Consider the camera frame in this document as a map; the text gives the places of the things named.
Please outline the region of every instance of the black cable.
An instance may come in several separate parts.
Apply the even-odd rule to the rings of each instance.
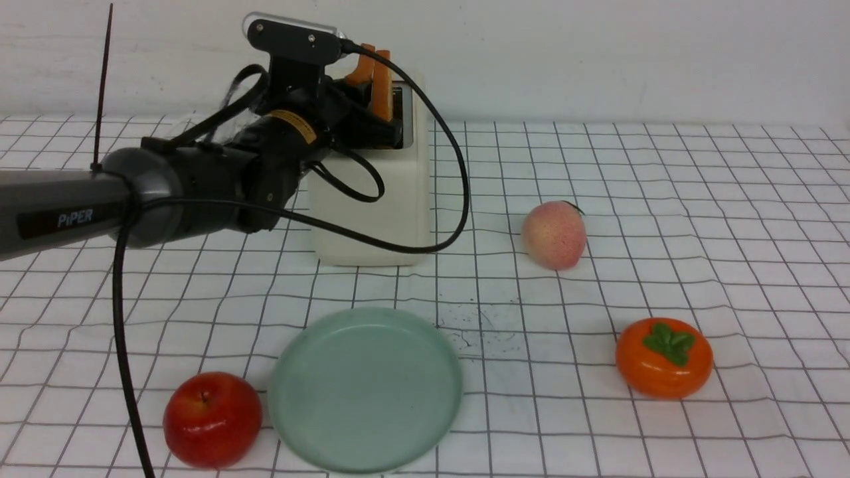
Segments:
[[[348,159],[359,164],[363,169],[366,170],[367,173],[372,177],[372,180],[375,181],[375,186],[377,187],[377,194],[375,196],[367,196],[362,192],[355,191],[351,188],[351,186],[343,183],[338,177],[334,176],[333,173],[328,171],[327,167],[321,162],[312,162],[307,165],[307,168],[312,169],[316,175],[320,178],[324,179],[327,184],[337,188],[337,191],[342,192],[345,196],[348,196],[355,201],[360,202],[377,202],[383,197],[384,192],[386,191],[386,187],[383,183],[383,178],[381,174],[375,169],[374,166],[371,165],[363,156],[357,154],[350,149],[343,148],[341,146],[334,146],[333,150],[339,154],[346,156]]]
[[[221,106],[219,107],[219,109],[223,110],[225,106],[227,106],[227,104],[230,102],[230,99],[233,98],[233,93],[236,93],[236,89],[239,88],[239,85],[244,80],[245,78],[240,78],[239,75],[236,75],[236,77],[233,78],[233,80],[230,82],[230,86],[227,88],[227,93],[224,95],[224,99],[221,100]],[[220,125],[213,126],[212,129],[209,130],[209,133],[204,136],[205,143],[213,142],[213,137],[215,137],[215,133],[216,130],[218,130],[218,126]]]
[[[103,171],[98,162],[100,156],[100,124],[104,115],[104,96],[106,94],[106,68],[109,65],[109,44],[112,38],[112,3],[109,4],[109,19],[106,21],[106,38],[104,39],[104,58],[100,67],[100,86],[98,87],[98,116],[94,123],[94,159],[92,159],[91,170],[95,173]]]
[[[466,227],[469,215],[470,192],[469,177],[467,175],[466,165],[463,161],[463,153],[461,152],[461,147],[457,144],[457,140],[455,139],[454,134],[452,134],[448,125],[445,123],[443,117],[437,112],[437,109],[434,107],[434,104],[431,103],[427,95],[422,91],[421,88],[419,88],[416,82],[414,82],[413,79],[410,78],[410,76],[408,76],[403,70],[401,70],[401,68],[396,66],[392,61],[387,60],[381,55],[373,53],[370,50],[362,48],[360,45],[357,45],[356,43],[351,42],[350,40],[343,40],[343,52],[364,54],[366,56],[369,56],[375,61],[384,64],[387,68],[399,75],[416,93],[416,96],[418,96],[419,99],[422,100],[422,103],[424,103],[428,110],[431,112],[434,120],[443,129],[446,136],[448,136],[452,149],[455,151],[457,156],[457,164],[460,169],[461,183],[463,187],[463,205],[461,211],[461,219],[458,222],[457,228],[445,241],[434,244],[433,246],[412,247],[393,244],[391,242],[385,242],[375,237],[367,236],[365,234],[361,234],[359,232],[344,228],[342,226],[334,225],[325,222],[321,219],[312,218],[300,213],[295,213],[293,211],[287,211],[285,209],[280,208],[268,208],[265,206],[252,204],[250,202],[236,201],[230,199],[213,199],[203,197],[165,197],[155,199],[153,201],[141,204],[136,208],[133,208],[127,219],[122,222],[121,229],[119,230],[118,236],[116,238],[115,257],[113,259],[112,267],[112,326],[115,330],[114,334],[116,344],[116,357],[118,360],[118,374],[121,377],[124,401],[127,404],[127,414],[130,418],[130,427],[133,430],[133,438],[136,441],[136,448],[139,452],[139,462],[142,465],[142,471],[144,473],[145,478],[156,478],[156,475],[154,473],[153,464],[150,462],[150,454],[148,453],[147,444],[145,443],[145,431],[142,428],[141,418],[139,417],[139,407],[136,403],[136,399],[134,396],[133,379],[130,374],[129,356],[127,353],[127,341],[124,336],[123,294],[124,255],[127,251],[130,230],[143,212],[149,211],[153,208],[160,208],[167,205],[179,204],[218,204],[222,206],[249,208],[255,211],[263,211],[265,213],[276,214],[282,218],[296,220],[298,222],[305,223],[306,225],[312,225],[313,227],[328,230],[335,234],[339,234],[341,236],[345,236],[350,239],[363,242],[364,244],[386,249],[388,251],[396,253],[435,253],[441,251],[449,247],[452,243],[454,243],[454,241],[463,233],[463,229]],[[232,105],[226,106],[221,111],[210,116],[207,120],[204,120],[193,128],[187,130],[185,133],[181,134],[177,138],[172,139],[172,142],[175,145],[182,145],[181,142],[190,143],[198,136],[206,132],[209,128],[220,126],[228,119],[235,117],[241,111],[245,110],[250,105],[250,103],[252,103],[267,88],[269,82],[269,73],[262,66],[249,65],[246,66],[240,72],[240,75],[237,76],[239,77],[241,75],[244,75],[245,77],[248,77],[257,73],[259,73],[261,77],[257,81],[257,84],[255,84],[251,88],[251,90],[249,90],[248,93],[243,95]],[[377,184],[379,184],[379,190],[381,190],[383,182],[376,182]]]
[[[416,93],[416,96],[418,96],[419,99],[422,101],[422,103],[428,108],[428,111],[431,112],[431,116],[433,116],[434,121],[436,121],[439,124],[440,128],[443,129],[443,132],[445,133],[445,135],[449,138],[449,142],[451,143],[451,148],[455,151],[455,154],[457,155],[457,164],[458,164],[458,167],[460,168],[460,174],[461,174],[461,185],[462,185],[462,188],[463,188],[463,205],[461,206],[461,220],[457,225],[457,229],[455,229],[455,231],[451,233],[451,236],[449,236],[448,239],[446,239],[445,241],[443,241],[439,244],[436,244],[436,245],[434,245],[430,248],[418,248],[420,250],[417,251],[417,252],[414,252],[414,253],[435,253],[435,252],[438,252],[438,251],[450,246],[463,233],[463,228],[466,227],[466,225],[467,225],[467,218],[468,218],[468,215],[469,215],[469,177],[467,176],[466,165],[463,162],[463,153],[461,152],[461,147],[457,144],[457,139],[455,139],[455,135],[452,134],[451,130],[449,129],[449,125],[447,125],[445,123],[445,120],[439,114],[439,112],[437,112],[437,108],[434,106],[433,103],[431,103],[431,100],[428,99],[428,96],[425,94],[425,92],[422,91],[421,88],[419,88],[419,85],[417,85],[417,83],[415,81],[413,81],[413,78],[411,78],[410,75],[405,73],[404,70],[399,68],[395,63],[393,63],[392,61],[382,57],[380,54],[378,54],[376,52],[373,52],[373,51],[370,51],[366,48],[361,47],[357,43],[354,43],[351,40],[348,40],[347,38],[344,38],[342,40],[342,52],[343,53],[356,53],[356,54],[362,54],[362,55],[368,56],[369,58],[372,58],[373,60],[377,61],[378,63],[386,66],[387,68],[392,70],[396,75],[401,77],[401,79],[404,80],[405,83],[407,83],[408,86],[411,87],[413,92]]]
[[[189,128],[178,136],[170,139],[169,142],[174,147],[188,145],[205,132],[225,124],[228,120],[236,117],[246,110],[249,106],[251,106],[251,104],[253,104],[254,101],[262,97],[266,88],[269,87],[269,73],[262,66],[254,64],[242,68],[242,70],[239,71],[233,79],[233,83],[238,84],[245,81],[246,78],[257,74],[260,78],[256,83],[254,83],[254,86],[252,86],[251,89],[243,94],[238,100],[225,106],[221,110],[218,110],[216,113],[204,121],[199,122],[192,128]]]

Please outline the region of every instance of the grid tablecloth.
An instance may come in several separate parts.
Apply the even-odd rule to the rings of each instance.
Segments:
[[[102,151],[176,117],[108,117]],[[0,168],[87,168],[92,117],[5,117]],[[282,220],[131,251],[128,347],[163,476],[188,469],[162,438],[175,388],[206,370],[265,397],[286,344],[336,310],[377,305],[434,321],[465,371],[452,431],[400,475],[837,477],[850,469],[850,134],[842,128],[453,122],[472,181],[467,230],[414,267],[320,264]],[[453,152],[434,132],[436,236],[459,219]],[[586,213],[572,270],[531,263],[537,204]],[[299,191],[295,209],[307,209]],[[113,243],[0,263],[3,478],[139,476],[111,338]],[[645,316],[698,326],[715,351],[684,401],[629,390],[616,334]],[[266,421],[219,476],[323,475]]]

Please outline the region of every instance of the apple stem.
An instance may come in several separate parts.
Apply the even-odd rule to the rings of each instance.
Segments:
[[[567,204],[569,204],[570,206],[572,206],[573,208],[575,208],[575,210],[576,210],[576,211],[578,211],[578,212],[579,212],[579,214],[581,214],[582,216],[583,216],[583,215],[585,215],[585,214],[584,214],[584,211],[582,211],[582,210],[581,210],[581,208],[579,208],[578,206],[576,206],[576,205],[575,205],[575,204],[573,204],[572,202],[565,201],[565,200],[561,200],[561,201],[562,201],[562,202],[566,202]]]

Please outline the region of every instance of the plate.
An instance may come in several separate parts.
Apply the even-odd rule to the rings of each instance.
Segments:
[[[356,308],[323,317],[275,364],[269,415],[283,443],[325,471],[375,474],[429,452],[462,397],[451,343],[409,312]]]

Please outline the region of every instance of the white wall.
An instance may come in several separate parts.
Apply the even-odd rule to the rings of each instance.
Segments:
[[[93,111],[108,2],[0,0],[0,111]],[[107,110],[208,110],[260,10],[424,71],[450,117],[850,122],[850,0],[120,0]]]

